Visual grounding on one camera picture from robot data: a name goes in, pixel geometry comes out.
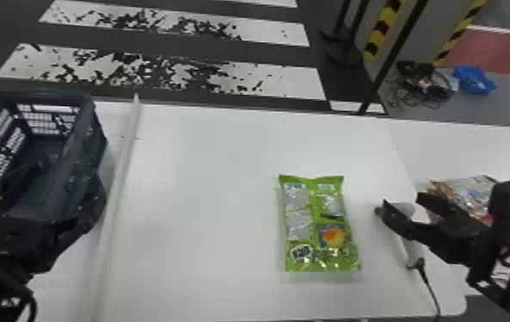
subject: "white painted stripe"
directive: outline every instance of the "white painted stripe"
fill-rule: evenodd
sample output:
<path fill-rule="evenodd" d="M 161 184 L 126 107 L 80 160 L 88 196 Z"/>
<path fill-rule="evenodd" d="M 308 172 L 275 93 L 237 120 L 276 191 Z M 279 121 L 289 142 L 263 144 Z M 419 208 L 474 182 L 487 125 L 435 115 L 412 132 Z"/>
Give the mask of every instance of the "white painted stripe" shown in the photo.
<path fill-rule="evenodd" d="M 0 78 L 326 100 L 316 69 L 20 44 Z"/>
<path fill-rule="evenodd" d="M 471 30 L 478 30 L 478 31 L 481 31 L 481 32 L 510 34 L 510 29 L 507 29 L 507 28 L 479 26 L 479 25 L 470 25 L 467 28 L 471 29 Z"/>
<path fill-rule="evenodd" d="M 331 109 L 340 110 L 346 112 L 358 112 L 362 103 L 358 102 L 343 102 L 343 101 L 331 101 Z M 368 113 L 385 114 L 385 109 L 381 104 L 371 104 Z"/>
<path fill-rule="evenodd" d="M 219 0 L 219 1 L 228 1 L 234 3 L 253 3 L 263 4 L 267 6 L 297 8 L 297 0 Z"/>
<path fill-rule="evenodd" d="M 306 30 L 300 23 L 126 7 L 106 3 L 56 0 L 45 11 L 39 22 L 309 46 Z"/>

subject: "snack bag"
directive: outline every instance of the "snack bag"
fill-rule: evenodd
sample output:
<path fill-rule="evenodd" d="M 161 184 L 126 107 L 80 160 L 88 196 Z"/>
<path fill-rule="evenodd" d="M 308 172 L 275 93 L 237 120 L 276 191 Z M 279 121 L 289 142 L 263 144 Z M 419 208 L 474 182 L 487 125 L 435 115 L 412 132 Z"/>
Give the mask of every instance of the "snack bag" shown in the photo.
<path fill-rule="evenodd" d="M 287 235 L 285 269 L 360 270 L 341 193 L 343 176 L 306 179 L 281 175 L 279 183 Z"/>

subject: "food package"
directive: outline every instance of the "food package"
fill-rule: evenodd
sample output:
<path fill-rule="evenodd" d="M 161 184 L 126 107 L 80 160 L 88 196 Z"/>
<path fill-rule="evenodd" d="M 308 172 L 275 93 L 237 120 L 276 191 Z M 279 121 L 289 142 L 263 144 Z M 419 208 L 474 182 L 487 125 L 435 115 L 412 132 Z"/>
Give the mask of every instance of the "food package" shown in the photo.
<path fill-rule="evenodd" d="M 491 224 L 489 215 L 490 192 L 497 180 L 489 176 L 473 176 L 463 179 L 431 181 L 435 189 L 433 193 L 452 200 L 457 206 L 486 223 Z"/>
<path fill-rule="evenodd" d="M 287 271 L 361 269 L 341 192 L 343 176 L 279 176 Z"/>

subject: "white surface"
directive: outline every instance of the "white surface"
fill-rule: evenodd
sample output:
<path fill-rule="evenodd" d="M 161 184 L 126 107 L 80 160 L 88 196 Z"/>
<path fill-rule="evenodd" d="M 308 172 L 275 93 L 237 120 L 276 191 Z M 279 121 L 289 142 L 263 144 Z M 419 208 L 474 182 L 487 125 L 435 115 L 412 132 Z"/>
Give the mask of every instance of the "white surface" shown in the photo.
<path fill-rule="evenodd" d="M 110 17 L 115 23 L 101 21 L 101 15 Z M 192 19 L 198 21 L 197 25 L 210 23 L 213 28 L 228 25 L 229 27 L 222 30 L 222 33 L 233 38 L 240 37 L 243 41 L 309 47 L 309 38 L 304 25 L 300 23 L 239 18 L 227 15 L 204 15 L 193 12 L 127 7 L 106 3 L 56 0 L 40 18 L 40 22 L 112 29 L 120 25 L 116 23 L 117 19 L 126 15 L 142 15 L 146 22 L 141 22 L 138 25 L 131 22 L 128 27 L 121 27 L 124 30 L 143 31 L 142 27 L 152 26 L 151 32 L 154 33 L 201 36 L 201 33 L 196 31 L 197 26 L 190 23 L 182 32 L 172 31 L 174 27 L 180 24 L 181 20 Z"/>
<path fill-rule="evenodd" d="M 99 225 L 100 238 L 96 244 L 96 251 L 91 259 L 91 269 L 87 280 L 87 291 L 83 293 L 79 321 L 92 321 L 96 319 L 95 314 L 99 312 L 100 298 L 106 291 L 104 275 L 106 274 L 106 258 L 111 256 L 112 244 L 114 241 L 115 227 L 117 223 L 117 207 L 120 196 L 123 194 L 123 183 L 129 168 L 130 155 L 136 139 L 136 130 L 139 127 L 141 118 L 141 102 L 138 94 L 135 94 L 133 104 L 123 104 L 122 108 L 129 112 L 124 116 L 123 143 L 118 157 L 116 158 L 116 168 L 113 171 L 113 185 L 107 188 L 108 199 L 105 208 L 105 217 Z"/>
<path fill-rule="evenodd" d="M 333 110 L 343 110 L 349 112 L 358 112 L 363 103 L 358 102 L 345 102 L 345 101 L 330 101 Z M 369 113 L 385 114 L 385 109 L 381 104 L 371 104 L 367 110 Z"/>
<path fill-rule="evenodd" d="M 411 179 L 429 180 L 488 175 L 510 180 L 510 128 L 438 122 L 388 120 L 387 126 Z M 454 266 L 467 295 L 468 270 Z"/>
<path fill-rule="evenodd" d="M 297 0 L 220 0 L 229 1 L 234 3 L 253 3 L 253 4 L 264 4 L 269 6 L 296 8 Z"/>
<path fill-rule="evenodd" d="M 415 195 L 383 121 L 146 105 L 138 137 L 100 321 L 435 314 L 399 238 L 373 215 L 383 198 Z M 281 173 L 345 176 L 363 271 L 283 272 Z M 431 255 L 428 265 L 443 313 L 462 313 L 450 268 Z"/>

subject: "black stand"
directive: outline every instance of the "black stand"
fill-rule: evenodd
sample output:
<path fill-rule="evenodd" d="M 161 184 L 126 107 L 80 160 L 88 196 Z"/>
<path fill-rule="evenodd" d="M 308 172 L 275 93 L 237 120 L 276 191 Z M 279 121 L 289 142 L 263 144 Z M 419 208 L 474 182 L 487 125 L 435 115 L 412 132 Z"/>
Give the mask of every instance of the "black stand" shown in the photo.
<path fill-rule="evenodd" d="M 355 37 L 368 6 L 369 0 L 361 0 L 361 4 L 358 6 L 357 13 L 355 14 L 355 19 L 352 21 L 351 30 L 342 48 L 341 46 L 327 48 L 328 57 L 340 66 L 355 67 L 363 63 L 363 53 L 355 46 Z"/>
<path fill-rule="evenodd" d="M 373 101 L 373 98 L 379 92 L 379 88 L 381 87 L 382 82 L 387 77 L 388 71 L 391 70 L 394 61 L 399 56 L 400 50 L 403 49 L 406 40 L 409 38 L 412 29 L 417 24 L 418 18 L 421 17 L 424 8 L 427 6 L 427 3 L 429 3 L 429 0 L 417 0 L 415 8 L 412 10 L 411 15 L 409 16 L 408 20 L 405 23 L 405 26 L 403 27 L 403 30 L 400 31 L 400 34 L 397 37 L 397 41 L 394 43 L 391 52 L 388 54 L 387 60 L 385 60 L 385 62 L 382 64 L 381 70 L 379 71 L 379 74 L 375 78 L 375 82 L 373 83 L 369 92 L 367 92 L 367 95 L 364 97 L 363 104 L 361 105 L 361 108 L 358 110 L 357 115 L 364 115 L 364 113 L 367 112 L 370 103 Z"/>
<path fill-rule="evenodd" d="M 339 15 L 335 22 L 328 22 L 321 28 L 321 36 L 328 41 L 343 41 L 342 35 L 340 34 L 345 24 L 345 18 L 349 7 L 351 6 L 351 0 L 345 0 L 343 6 L 340 8 Z"/>

